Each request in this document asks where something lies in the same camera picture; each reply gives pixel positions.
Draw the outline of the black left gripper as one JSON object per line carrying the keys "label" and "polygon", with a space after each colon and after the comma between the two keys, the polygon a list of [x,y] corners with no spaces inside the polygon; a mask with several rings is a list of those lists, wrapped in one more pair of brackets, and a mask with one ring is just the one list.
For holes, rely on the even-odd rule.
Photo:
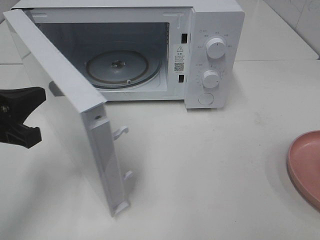
{"label": "black left gripper", "polygon": [[39,127],[20,124],[43,102],[46,92],[42,87],[0,90],[0,142],[27,149],[42,141]]}

